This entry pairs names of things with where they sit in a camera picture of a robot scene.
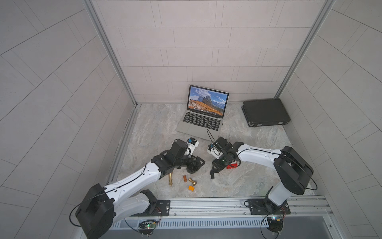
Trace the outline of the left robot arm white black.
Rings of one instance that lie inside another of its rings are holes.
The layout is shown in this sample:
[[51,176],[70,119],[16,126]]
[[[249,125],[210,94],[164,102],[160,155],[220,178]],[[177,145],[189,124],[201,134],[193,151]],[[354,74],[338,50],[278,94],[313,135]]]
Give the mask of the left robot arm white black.
[[72,210],[86,238],[100,238],[114,223],[129,216],[151,215],[156,210],[157,199],[145,187],[174,169],[184,167],[190,174],[197,172],[205,164],[203,159],[193,155],[198,145],[193,137],[187,141],[175,139],[171,149],[154,156],[135,173],[106,186],[92,186]]

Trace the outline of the black wireless mouse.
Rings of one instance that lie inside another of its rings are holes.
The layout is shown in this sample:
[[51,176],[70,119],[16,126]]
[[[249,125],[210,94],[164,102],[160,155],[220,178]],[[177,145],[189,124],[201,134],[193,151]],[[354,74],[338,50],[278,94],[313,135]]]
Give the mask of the black wireless mouse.
[[187,165],[187,172],[188,172],[189,174],[194,174],[194,173],[196,173],[198,170],[199,170],[199,165],[198,165],[198,164],[194,164],[194,163],[192,163],[192,164],[188,164],[188,165]]

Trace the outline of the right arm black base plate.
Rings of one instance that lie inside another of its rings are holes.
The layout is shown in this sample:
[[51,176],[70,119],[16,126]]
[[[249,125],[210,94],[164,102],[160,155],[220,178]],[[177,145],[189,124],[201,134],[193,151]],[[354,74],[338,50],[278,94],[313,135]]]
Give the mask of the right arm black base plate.
[[247,199],[244,206],[250,209],[251,215],[289,215],[291,214],[287,201],[278,206],[269,199],[269,193],[273,187],[267,192],[266,196],[261,199]]

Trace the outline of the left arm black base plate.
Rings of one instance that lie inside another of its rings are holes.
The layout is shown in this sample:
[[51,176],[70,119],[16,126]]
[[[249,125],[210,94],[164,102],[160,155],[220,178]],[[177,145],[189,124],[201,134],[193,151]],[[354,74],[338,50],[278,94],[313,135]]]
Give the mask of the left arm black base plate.
[[148,206],[144,211],[140,206],[137,213],[132,214],[131,217],[169,216],[171,206],[170,200],[158,200],[150,190],[143,190],[138,195],[147,198],[143,203],[146,205],[147,202]]

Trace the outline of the silver laptop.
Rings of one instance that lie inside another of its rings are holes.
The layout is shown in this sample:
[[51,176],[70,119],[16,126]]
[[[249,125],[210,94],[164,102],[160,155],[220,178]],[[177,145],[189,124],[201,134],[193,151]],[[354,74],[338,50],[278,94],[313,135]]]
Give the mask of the silver laptop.
[[216,141],[223,126],[228,99],[228,92],[190,85],[186,112],[176,131]]

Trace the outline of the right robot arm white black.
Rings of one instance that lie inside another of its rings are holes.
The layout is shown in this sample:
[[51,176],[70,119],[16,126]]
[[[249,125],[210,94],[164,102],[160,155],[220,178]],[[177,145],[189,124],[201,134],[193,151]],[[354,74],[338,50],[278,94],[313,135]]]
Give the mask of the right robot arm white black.
[[279,211],[289,197],[303,195],[314,174],[313,168],[289,146],[279,150],[263,149],[238,141],[231,144],[220,137],[208,146],[208,152],[215,157],[210,171],[212,179],[234,162],[251,162],[277,172],[280,182],[268,191],[263,201],[248,203],[249,207],[268,214]]

